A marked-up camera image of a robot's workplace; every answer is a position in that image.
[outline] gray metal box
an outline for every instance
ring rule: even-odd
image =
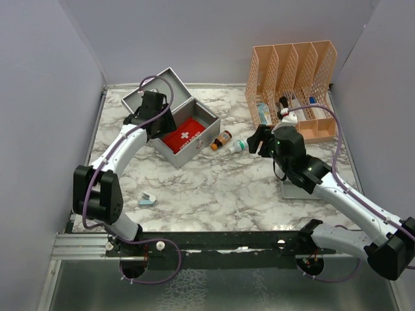
[[[220,118],[192,96],[190,91],[171,68],[162,71],[158,75],[169,81],[173,88],[174,99],[171,111],[177,127],[182,125],[188,118],[192,117],[206,128],[198,137],[183,147],[177,154],[174,154],[161,139],[154,139],[152,141],[155,149],[173,164],[174,167],[179,169],[197,155],[204,147],[215,140],[220,133]],[[164,81],[152,79],[143,86],[143,90],[150,91],[152,89],[156,89],[158,92],[166,94],[167,100],[169,99],[170,91]],[[125,96],[122,99],[122,103],[130,113],[134,113],[141,105],[141,96],[138,93],[138,88]]]

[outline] purple cable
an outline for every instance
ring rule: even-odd
[[[345,229],[345,230],[348,230],[348,228],[347,228],[347,227],[345,227],[345,226],[343,226],[343,225],[335,225],[335,228],[343,228],[343,229]]]
[[[145,284],[145,285],[163,284],[163,283],[166,283],[167,281],[171,280],[173,277],[175,277],[177,275],[177,273],[179,273],[180,268],[182,267],[182,254],[180,253],[180,248],[172,240],[167,240],[166,238],[152,238],[150,240],[132,242],[132,241],[128,241],[128,240],[125,240],[123,238],[120,238],[120,237],[118,237],[118,239],[125,242],[125,243],[133,244],[133,245],[140,245],[140,244],[147,244],[147,243],[151,243],[151,242],[164,241],[164,242],[172,244],[174,246],[174,248],[176,249],[176,251],[178,252],[178,261],[179,262],[177,264],[177,268],[175,269],[175,271],[170,276],[166,277],[165,279],[159,280],[159,281],[140,281],[140,280],[137,280],[137,279],[129,279],[128,277],[126,277],[124,275],[123,267],[121,266],[121,261],[120,261],[119,271],[120,271],[121,275],[123,276],[123,278],[130,281],[130,282],[137,283],[137,284]]]
[[[162,115],[164,115],[169,109],[170,109],[170,107],[171,107],[171,104],[173,103],[173,98],[174,98],[174,94],[173,94],[173,88],[172,88],[172,86],[170,85],[170,83],[169,83],[169,81],[167,81],[166,79],[164,79],[164,78],[162,78],[162,77],[160,77],[160,76],[156,76],[156,75],[152,75],[152,76],[148,76],[148,77],[146,77],[146,78],[144,78],[144,79],[142,79],[142,81],[141,81],[141,83],[140,83],[140,85],[139,85],[139,87],[138,87],[138,89],[141,89],[141,87],[143,86],[143,84],[144,84],[144,82],[146,82],[148,79],[151,79],[151,78],[157,78],[157,79],[160,79],[160,80],[163,80],[166,84],[167,84],[167,86],[169,87],[169,89],[170,89],[170,101],[169,101],[169,104],[167,105],[167,107],[162,111],[162,112],[160,112],[158,115],[156,115],[154,118],[151,118],[150,120],[147,120],[147,121],[145,121],[145,122],[143,122],[143,123],[141,123],[140,125],[138,125],[138,126],[136,126],[135,128],[132,128],[131,130],[129,130],[128,132],[126,132],[126,134],[125,134],[125,136],[122,136],[115,144],[114,144],[114,146],[112,147],[112,149],[108,152],[108,155],[102,160],[102,162],[100,163],[100,165],[97,167],[97,169],[95,170],[95,172],[94,172],[94,174],[92,175],[92,178],[91,178],[91,181],[89,182],[89,185],[88,185],[88,189],[87,189],[87,191],[86,191],[86,194],[85,194],[85,200],[84,200],[84,205],[83,205],[83,207],[82,207],[82,224],[84,225],[84,228],[85,229],[93,229],[93,228],[96,228],[96,227],[100,227],[100,226],[102,226],[103,224],[95,224],[95,225],[88,225],[87,223],[86,223],[86,210],[87,210],[87,208],[88,208],[88,201],[89,201],[89,197],[91,196],[91,192],[92,192],[92,187],[93,187],[93,184],[94,184],[94,182],[95,182],[95,180],[97,179],[97,176],[98,176],[98,174],[99,174],[99,172],[101,171],[101,169],[102,169],[102,167],[106,164],[106,162],[108,161],[108,159],[112,156],[112,154],[117,150],[117,148],[118,148],[118,146],[128,137],[128,136],[130,136],[132,133],[134,133],[135,131],[137,131],[138,129],[140,129],[140,128],[142,128],[142,127],[144,127],[145,125],[147,125],[148,123],[151,123],[151,122],[153,122],[154,120],[157,120],[158,118],[160,118]]]
[[[312,106],[302,106],[302,107],[292,108],[292,109],[289,109],[289,112],[296,111],[296,110],[300,110],[300,109],[306,109],[306,108],[320,108],[320,109],[326,110],[326,111],[328,111],[333,116],[334,120],[336,121],[337,128],[338,128],[338,143],[337,143],[337,148],[336,148],[335,155],[333,156],[333,163],[331,164],[331,172],[333,173],[334,179],[343,188],[343,190],[347,190],[348,189],[347,186],[345,186],[343,184],[343,182],[341,182],[341,180],[338,178],[338,176],[337,176],[337,168],[336,168],[337,158],[338,158],[338,155],[340,153],[340,149],[341,149],[341,146],[342,146],[342,138],[343,138],[343,134],[342,134],[343,131],[342,131],[342,126],[340,125],[340,121],[339,121],[339,119],[337,118],[337,116],[335,115],[334,112],[332,112],[329,108],[327,108],[327,107],[325,107],[323,105],[313,104]],[[405,228],[402,228],[399,224],[395,223],[394,221],[388,220],[387,217],[385,217],[383,214],[381,214],[380,212],[376,211],[372,206],[370,206],[365,201],[363,201],[362,199],[360,199],[354,193],[353,190],[349,191],[348,193],[350,194],[350,196],[353,199],[355,199],[356,201],[358,201],[363,207],[365,207],[366,209],[368,209],[372,214],[378,216],[383,221],[386,221],[387,223],[393,225],[397,230],[400,230],[401,232],[405,233],[412,241],[415,242],[415,236],[413,236],[408,230],[406,230]]]

